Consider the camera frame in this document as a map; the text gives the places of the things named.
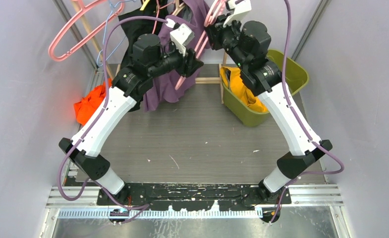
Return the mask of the orange cloth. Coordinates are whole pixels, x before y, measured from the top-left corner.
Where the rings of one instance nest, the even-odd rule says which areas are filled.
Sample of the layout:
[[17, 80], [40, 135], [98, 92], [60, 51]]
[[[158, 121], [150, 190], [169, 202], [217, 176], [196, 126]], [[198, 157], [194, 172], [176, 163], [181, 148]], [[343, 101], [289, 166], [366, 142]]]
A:
[[96, 86], [81, 101], [73, 105], [76, 121], [80, 125], [84, 126], [101, 105], [106, 96], [107, 89], [111, 87], [112, 80], [110, 78], [108, 79], [108, 83], [108, 87], [106, 87], [105, 82], [102, 85]]

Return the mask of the green plastic basket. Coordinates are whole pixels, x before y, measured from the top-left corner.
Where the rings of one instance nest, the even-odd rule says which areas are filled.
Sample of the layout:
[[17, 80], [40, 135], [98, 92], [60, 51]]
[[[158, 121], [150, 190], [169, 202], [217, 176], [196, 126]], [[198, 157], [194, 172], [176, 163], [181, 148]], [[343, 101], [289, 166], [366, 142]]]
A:
[[[257, 113], [246, 107], [235, 95], [224, 85], [222, 81], [222, 100], [223, 104], [230, 109], [235, 116], [245, 125], [255, 127], [263, 123], [270, 117], [267, 113]], [[290, 58], [286, 59], [285, 80], [291, 95], [298, 93], [309, 81], [309, 75], [305, 69]]]

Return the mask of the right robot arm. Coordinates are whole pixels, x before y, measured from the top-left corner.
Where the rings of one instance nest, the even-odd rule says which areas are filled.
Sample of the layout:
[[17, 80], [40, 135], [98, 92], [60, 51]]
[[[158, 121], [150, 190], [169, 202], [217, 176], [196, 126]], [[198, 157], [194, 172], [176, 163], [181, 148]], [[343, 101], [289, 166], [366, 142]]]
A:
[[225, 26], [220, 20], [206, 27], [206, 32], [211, 48], [224, 49], [237, 64], [243, 84], [268, 109], [287, 141], [289, 152], [277, 160], [276, 168], [258, 184], [260, 199], [273, 203], [282, 187], [326, 155], [333, 145], [322, 140], [303, 115], [293, 112], [297, 105], [291, 99], [285, 77], [267, 56], [271, 37], [263, 23], [241, 24], [234, 20]]

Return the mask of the yellow skirt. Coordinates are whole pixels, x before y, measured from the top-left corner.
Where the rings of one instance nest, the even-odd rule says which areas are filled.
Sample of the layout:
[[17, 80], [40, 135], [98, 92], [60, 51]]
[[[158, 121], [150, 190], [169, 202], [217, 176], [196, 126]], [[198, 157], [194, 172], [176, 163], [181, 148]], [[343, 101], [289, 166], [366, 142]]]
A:
[[255, 97], [250, 89], [248, 89], [242, 79], [241, 71], [237, 67], [220, 68], [220, 73], [223, 78], [224, 85], [239, 99], [246, 107], [257, 113], [267, 113], [268, 110], [264, 104]]

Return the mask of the purple skirt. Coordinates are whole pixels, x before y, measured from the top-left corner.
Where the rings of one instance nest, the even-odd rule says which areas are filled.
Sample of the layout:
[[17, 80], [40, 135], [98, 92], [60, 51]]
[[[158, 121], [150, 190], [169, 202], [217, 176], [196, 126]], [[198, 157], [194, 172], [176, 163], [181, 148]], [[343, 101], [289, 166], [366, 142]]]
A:
[[[187, 44], [187, 48], [194, 49], [204, 31], [204, 21], [210, 7], [203, 0], [186, 0], [186, 7], [177, 16], [167, 15], [165, 19], [172, 19], [178, 24], [186, 24], [194, 33], [194, 39]], [[195, 85], [195, 79], [200, 73], [198, 69], [192, 76], [187, 77], [178, 90], [175, 86], [180, 78], [176, 71], [171, 71], [153, 80], [153, 87], [146, 92], [143, 98], [145, 112], [155, 111], [161, 102], [176, 103], [184, 96], [187, 89]]]

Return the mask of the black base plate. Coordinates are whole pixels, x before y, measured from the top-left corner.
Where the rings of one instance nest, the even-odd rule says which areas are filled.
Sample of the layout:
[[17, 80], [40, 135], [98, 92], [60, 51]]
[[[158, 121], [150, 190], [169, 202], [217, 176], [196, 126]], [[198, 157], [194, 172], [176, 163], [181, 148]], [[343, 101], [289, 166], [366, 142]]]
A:
[[288, 192], [266, 195], [256, 184], [127, 183], [114, 199], [122, 205], [149, 205], [152, 211], [249, 211], [261, 205], [291, 204]]

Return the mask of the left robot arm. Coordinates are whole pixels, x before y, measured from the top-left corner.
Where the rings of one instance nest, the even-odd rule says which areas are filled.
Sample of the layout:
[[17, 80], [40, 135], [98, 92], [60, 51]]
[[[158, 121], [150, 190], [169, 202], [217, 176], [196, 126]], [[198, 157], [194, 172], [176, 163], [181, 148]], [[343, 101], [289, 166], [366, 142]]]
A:
[[187, 33], [174, 30], [168, 46], [162, 46], [158, 35], [144, 34], [133, 44], [131, 64], [112, 80], [100, 106], [82, 129], [71, 139], [62, 138], [59, 147], [87, 176], [109, 192], [117, 205], [129, 197], [125, 182], [113, 171], [110, 162], [100, 155], [103, 144], [126, 113], [136, 108], [153, 80], [173, 70], [191, 76], [203, 63], [187, 46], [193, 40]]

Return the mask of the cream yellow hanger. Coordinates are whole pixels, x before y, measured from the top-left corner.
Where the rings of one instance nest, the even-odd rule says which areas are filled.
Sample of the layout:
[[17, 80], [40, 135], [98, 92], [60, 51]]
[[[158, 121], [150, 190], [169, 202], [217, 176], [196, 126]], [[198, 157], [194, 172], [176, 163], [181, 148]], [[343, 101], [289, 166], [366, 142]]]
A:
[[140, 7], [141, 11], [144, 11], [147, 5], [149, 4], [150, 0], [142, 0], [142, 5]]

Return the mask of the black skirt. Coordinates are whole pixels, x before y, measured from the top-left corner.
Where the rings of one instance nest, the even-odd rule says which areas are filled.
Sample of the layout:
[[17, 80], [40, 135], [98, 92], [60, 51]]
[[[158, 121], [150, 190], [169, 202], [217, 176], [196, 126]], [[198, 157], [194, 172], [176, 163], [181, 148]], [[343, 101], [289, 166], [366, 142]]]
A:
[[[151, 16], [151, 17], [164, 19], [167, 16], [167, 10], [162, 10], [159, 13], [159, 16], [156, 16], [156, 14], [157, 14], [157, 3], [155, 0], [151, 0], [147, 4], [144, 10], [139, 10], [139, 9], [133, 10], [131, 12], [119, 15], [118, 19], [119, 21], [122, 21], [124, 19], [130, 17], [136, 17], [136, 16]], [[133, 45], [135, 42], [138, 41], [138, 38], [144, 34], [154, 34], [157, 36], [157, 38], [159, 38], [159, 32], [160, 32], [159, 27], [162, 27], [162, 24], [163, 24], [162, 22], [157, 22], [157, 27], [155, 30], [154, 30], [154, 26], [155, 26], [154, 20], [145, 20], [145, 19], [133, 20], [121, 24], [121, 28], [128, 39], [128, 47], [122, 58], [120, 68], [119, 68], [119, 74], [122, 73], [122, 69], [133, 65], [132, 58], [131, 58], [133, 55]]]

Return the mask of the wooden clothes rack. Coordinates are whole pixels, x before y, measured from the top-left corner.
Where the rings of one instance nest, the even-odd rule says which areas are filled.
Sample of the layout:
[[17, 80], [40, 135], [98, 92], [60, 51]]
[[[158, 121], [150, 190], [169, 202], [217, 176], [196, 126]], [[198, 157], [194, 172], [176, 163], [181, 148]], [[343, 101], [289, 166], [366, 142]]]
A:
[[[124, 10], [124, 7], [125, 7], [124, 3], [126, 2], [126, 0], [121, 0], [121, 1], [117, 2], [117, 4], [119, 5], [118, 8], [116, 6], [112, 6], [111, 15], [109, 15], [106, 18], [106, 20], [104, 22], [102, 22], [98, 27], [92, 29], [90, 24], [88, 23], [86, 17], [85, 17], [85, 13], [87, 13], [92, 8], [96, 7], [97, 5], [102, 4], [103, 2], [105, 2], [105, 0], [95, 0], [89, 4], [85, 4], [82, 0], [71, 0], [71, 4], [72, 4], [74, 10], [76, 11], [76, 13], [69, 19], [68, 23], [66, 24], [66, 25], [68, 25], [70, 23], [70, 26], [65, 25], [65, 27], [67, 28], [67, 29], [65, 29], [65, 31], [67, 31], [69, 28], [71, 28], [76, 23], [76, 21], [81, 20], [82, 24], [87, 32], [87, 36], [83, 37], [81, 40], [78, 40], [79, 42], [77, 43], [77, 45], [75, 47], [72, 47], [72, 49], [70, 49], [66, 53], [66, 56], [70, 56], [73, 52], [86, 46], [86, 44], [88, 42], [92, 42], [94, 48], [96, 49], [96, 51], [98, 53], [100, 53], [102, 51], [95, 36], [101, 30], [107, 29], [106, 28], [107, 23], [110, 22], [113, 18], [117, 17]], [[159, 9], [166, 8], [170, 4], [174, 4], [173, 1], [170, 2], [169, 4], [167, 3], [166, 5], [161, 6], [161, 7], [159, 7], [159, 5], [158, 5], [157, 12], [159, 12]], [[219, 77], [197, 77], [195, 82], [196, 82], [196, 84], [222, 84]]]

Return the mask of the pink plastic hanger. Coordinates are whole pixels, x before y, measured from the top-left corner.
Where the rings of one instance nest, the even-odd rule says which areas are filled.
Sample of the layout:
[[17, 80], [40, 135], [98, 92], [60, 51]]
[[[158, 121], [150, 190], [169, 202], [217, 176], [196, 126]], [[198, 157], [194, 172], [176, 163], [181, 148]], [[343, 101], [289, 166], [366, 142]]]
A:
[[[208, 11], [208, 14], [205, 17], [205, 21], [203, 24], [204, 27], [207, 27], [207, 26], [211, 25], [212, 23], [214, 23], [217, 16], [222, 14], [225, 2], [226, 2], [225, 0], [215, 0], [212, 3], [210, 10]], [[200, 36], [200, 39], [198, 40], [198, 42], [194, 48], [194, 50], [196, 52], [196, 58], [199, 58], [199, 56], [203, 52], [204, 47], [207, 44], [208, 40], [209, 40], [208, 36], [206, 34], [206, 31], [204, 30]], [[186, 79], [186, 76], [180, 76], [180, 78], [175, 86], [175, 90], [178, 90], [181, 87], [181, 85], [184, 83], [185, 79]]]

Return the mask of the pink empty hanger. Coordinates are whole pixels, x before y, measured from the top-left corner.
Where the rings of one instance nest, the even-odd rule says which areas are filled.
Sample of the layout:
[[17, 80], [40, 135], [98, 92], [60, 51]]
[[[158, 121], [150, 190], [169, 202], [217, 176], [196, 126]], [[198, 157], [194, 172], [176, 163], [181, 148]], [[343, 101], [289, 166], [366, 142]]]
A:
[[[75, 13], [68, 18], [64, 26], [62, 26], [48, 47], [49, 57], [57, 62], [66, 60], [78, 50], [86, 46], [88, 42], [95, 39], [96, 35], [101, 33], [101, 31], [106, 30], [108, 24], [117, 18], [124, 11], [126, 6], [124, 0], [72, 0], [71, 4], [74, 7]], [[107, 14], [98, 26], [92, 28], [86, 18], [86, 15], [100, 5], [109, 6], [110, 13]], [[61, 54], [57, 51], [57, 47], [60, 45], [67, 33], [76, 33], [77, 42]]]

